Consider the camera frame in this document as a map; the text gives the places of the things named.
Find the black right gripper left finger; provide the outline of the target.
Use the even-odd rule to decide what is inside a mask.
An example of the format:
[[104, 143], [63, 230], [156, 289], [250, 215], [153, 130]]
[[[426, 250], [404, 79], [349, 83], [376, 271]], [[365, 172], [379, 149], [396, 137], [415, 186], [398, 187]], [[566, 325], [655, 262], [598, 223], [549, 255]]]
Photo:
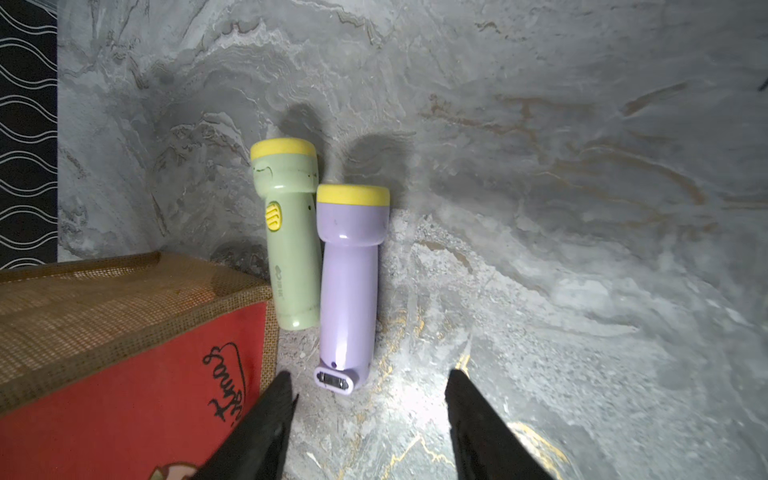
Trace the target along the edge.
[[282, 479], [297, 402], [290, 373], [279, 372], [193, 479]]

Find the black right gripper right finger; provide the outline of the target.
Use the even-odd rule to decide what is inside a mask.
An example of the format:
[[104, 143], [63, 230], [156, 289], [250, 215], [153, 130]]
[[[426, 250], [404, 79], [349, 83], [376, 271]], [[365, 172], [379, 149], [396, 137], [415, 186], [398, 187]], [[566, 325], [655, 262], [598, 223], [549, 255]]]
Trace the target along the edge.
[[552, 479], [463, 371], [450, 372], [445, 400], [458, 479]]

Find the jute and red tote bag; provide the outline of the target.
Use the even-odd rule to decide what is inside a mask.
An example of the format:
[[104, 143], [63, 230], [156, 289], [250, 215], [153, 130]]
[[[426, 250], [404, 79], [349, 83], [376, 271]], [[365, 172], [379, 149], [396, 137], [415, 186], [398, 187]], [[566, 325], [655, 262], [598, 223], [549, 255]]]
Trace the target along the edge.
[[275, 373], [268, 283], [152, 252], [1, 275], [1, 475], [189, 479]]

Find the purple flashlight back row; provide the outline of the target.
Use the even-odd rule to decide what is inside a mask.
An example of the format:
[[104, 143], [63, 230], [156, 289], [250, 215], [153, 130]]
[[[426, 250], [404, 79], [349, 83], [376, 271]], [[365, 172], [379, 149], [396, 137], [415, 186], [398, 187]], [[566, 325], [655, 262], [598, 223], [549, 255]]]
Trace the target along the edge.
[[349, 395], [367, 380], [378, 308], [379, 246], [387, 236], [385, 187], [321, 184], [317, 230], [324, 242], [318, 386]]

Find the pale green flashlight back row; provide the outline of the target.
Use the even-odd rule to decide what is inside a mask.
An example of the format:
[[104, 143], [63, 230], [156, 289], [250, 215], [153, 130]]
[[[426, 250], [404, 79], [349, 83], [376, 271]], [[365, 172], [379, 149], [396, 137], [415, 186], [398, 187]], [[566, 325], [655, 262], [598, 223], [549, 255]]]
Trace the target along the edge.
[[316, 149], [303, 139], [268, 139], [251, 147], [250, 159], [255, 190], [265, 204], [269, 275], [278, 325], [290, 331], [316, 327], [321, 282]]

